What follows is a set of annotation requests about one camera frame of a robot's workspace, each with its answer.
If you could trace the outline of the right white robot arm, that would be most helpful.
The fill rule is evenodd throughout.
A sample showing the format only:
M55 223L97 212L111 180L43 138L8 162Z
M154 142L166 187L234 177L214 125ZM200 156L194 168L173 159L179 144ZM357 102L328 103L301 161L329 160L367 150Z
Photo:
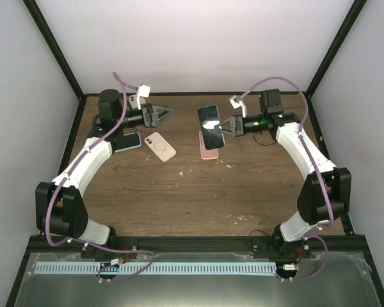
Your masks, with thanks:
M303 187L297 199L297 211L275 227L272 252L285 258L294 251L296 242L306 239L316 230L331 227L333 222L349 212L351 173L338 168L318 149L305 132L304 123L293 113L285 112L278 89L259 93L260 114L249 116L240 96L230 98L240 115L227 118L230 130L215 126L217 132L231 136L268 132L282 146L298 167Z

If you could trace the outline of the black frame post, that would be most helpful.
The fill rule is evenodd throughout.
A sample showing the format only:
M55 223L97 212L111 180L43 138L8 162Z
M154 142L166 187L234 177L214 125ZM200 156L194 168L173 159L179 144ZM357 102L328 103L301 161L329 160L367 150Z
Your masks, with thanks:
M61 71L63 72L63 75L65 76L75 96L79 100L81 100L84 97L84 93L64 53L62 52L61 47L59 46L50 26L48 25L38 3L35 0L22 0L22 2L27 8L30 16L36 24L42 38L45 40L49 50L51 51Z
M321 84L323 77L326 75L328 69L330 68L332 62L334 61L337 53L339 52L342 44L346 40L349 32L353 28L356 20L358 19L360 13L362 12L364 6L366 5L367 0L354 0L344 17L338 31L336 32L326 54L324 55L323 60L321 61L316 73L314 74L307 90L306 94L309 97L312 97L313 94L318 89Z

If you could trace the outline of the beige phone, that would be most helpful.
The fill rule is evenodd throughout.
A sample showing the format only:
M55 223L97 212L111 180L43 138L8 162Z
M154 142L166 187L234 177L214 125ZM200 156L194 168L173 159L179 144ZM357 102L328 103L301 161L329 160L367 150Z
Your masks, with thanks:
M147 136L144 142L162 162L168 162L176 155L173 146L158 132L153 132Z
M127 99L132 109L138 109L138 106L146 103L146 99L144 97L140 97L139 100L137 100L136 94L128 96Z

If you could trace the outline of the black frame post left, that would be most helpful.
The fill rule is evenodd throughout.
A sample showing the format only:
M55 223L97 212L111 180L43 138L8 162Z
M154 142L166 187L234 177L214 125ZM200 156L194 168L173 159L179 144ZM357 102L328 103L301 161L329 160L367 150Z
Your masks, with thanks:
M84 97L84 93L64 53L62 52L61 47L59 46L50 26L48 25L38 3L35 0L22 0L22 2L27 8L30 16L36 24L42 38L45 40L49 50L51 51L61 71L63 72L63 75L65 76L75 96L79 100L81 100Z

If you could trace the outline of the black frame post right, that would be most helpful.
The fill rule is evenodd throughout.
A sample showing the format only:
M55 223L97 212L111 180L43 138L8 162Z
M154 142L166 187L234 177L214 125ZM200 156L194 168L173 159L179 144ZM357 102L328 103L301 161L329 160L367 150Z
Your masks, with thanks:
M316 73L314 74L307 90L306 94L309 97L312 97L313 94L318 89L321 84L323 77L326 75L328 69L330 68L332 62L334 61L337 53L339 52L342 44L346 40L349 32L353 28L356 20L358 19L360 13L362 12L364 6L366 5L367 0L354 0L344 17L338 31L336 32L326 54L324 55L323 60L321 61Z

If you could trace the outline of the light blue slotted strip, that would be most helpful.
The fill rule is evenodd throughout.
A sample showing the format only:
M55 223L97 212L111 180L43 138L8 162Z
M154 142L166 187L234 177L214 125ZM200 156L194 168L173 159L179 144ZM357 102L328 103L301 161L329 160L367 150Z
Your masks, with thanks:
M149 275L245 275L274 276L275 263L267 262L127 262L101 269L101 262L38 262L35 274L131 275L140 271Z

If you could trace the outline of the pink phone case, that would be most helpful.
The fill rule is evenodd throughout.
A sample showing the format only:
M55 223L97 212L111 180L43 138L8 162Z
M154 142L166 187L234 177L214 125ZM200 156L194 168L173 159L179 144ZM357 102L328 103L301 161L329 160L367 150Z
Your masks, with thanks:
M200 156L202 160L208 161L208 160L216 160L219 158L219 152L218 149L212 149L208 150L205 147L204 138L202 135L202 131L199 131L199 143L200 143Z

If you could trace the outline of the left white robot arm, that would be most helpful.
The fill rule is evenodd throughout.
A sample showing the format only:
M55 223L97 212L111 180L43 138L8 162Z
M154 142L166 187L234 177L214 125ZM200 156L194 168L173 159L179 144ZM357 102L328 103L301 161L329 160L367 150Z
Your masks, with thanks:
M89 218L83 196L99 168L122 150L124 129L157 128L175 114L171 107L145 102L148 96L145 86L130 97L114 89L102 91L98 113L78 155L51 182L37 185L36 225L50 245L75 239L95 244L96 252L103 258L117 253L114 229Z

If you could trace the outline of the black front rail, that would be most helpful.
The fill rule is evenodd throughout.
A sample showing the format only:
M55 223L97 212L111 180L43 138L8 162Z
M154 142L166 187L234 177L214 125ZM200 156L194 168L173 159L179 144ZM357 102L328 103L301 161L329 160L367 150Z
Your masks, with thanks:
M276 243L267 236L238 236L238 237L117 237L116 248L126 250L135 249L159 253L251 253L255 258L270 260L290 259L298 255L297 249L304 249L302 254L323 251L323 244L317 239L307 242ZM113 253L102 251L94 247L82 250L77 242L66 243L58 247L51 247L43 236L32 236L26 248L30 253L80 253L83 258L106 260L114 256Z

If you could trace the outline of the blue cased phone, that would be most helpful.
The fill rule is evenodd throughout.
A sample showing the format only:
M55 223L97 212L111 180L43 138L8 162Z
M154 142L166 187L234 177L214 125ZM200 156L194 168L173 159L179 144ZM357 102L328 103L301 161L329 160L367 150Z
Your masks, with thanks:
M124 152L139 148L142 145L141 137L138 132L124 134L116 141L115 152Z

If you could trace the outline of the black screen phone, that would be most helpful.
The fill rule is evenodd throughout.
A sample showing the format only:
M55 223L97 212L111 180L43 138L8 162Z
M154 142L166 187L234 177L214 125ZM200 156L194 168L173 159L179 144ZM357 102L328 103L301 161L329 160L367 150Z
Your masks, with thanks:
M218 107L216 105L201 107L197 113L205 148L207 150L223 148L225 146L224 136L214 129L220 124Z

